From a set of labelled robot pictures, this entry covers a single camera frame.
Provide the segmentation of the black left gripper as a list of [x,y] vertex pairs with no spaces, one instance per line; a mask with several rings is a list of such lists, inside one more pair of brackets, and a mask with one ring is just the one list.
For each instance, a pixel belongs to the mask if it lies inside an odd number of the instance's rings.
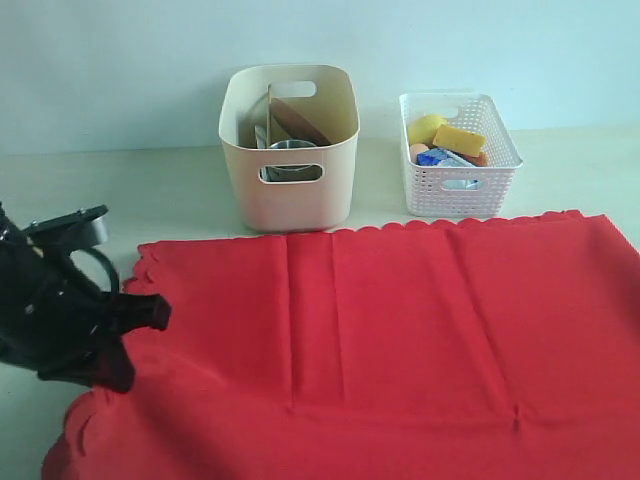
[[164,331],[171,305],[159,294],[119,294],[119,275],[98,245],[40,247],[24,229],[1,213],[1,362],[43,381],[129,392],[136,371],[123,342],[97,347],[95,335],[108,310],[119,334]]

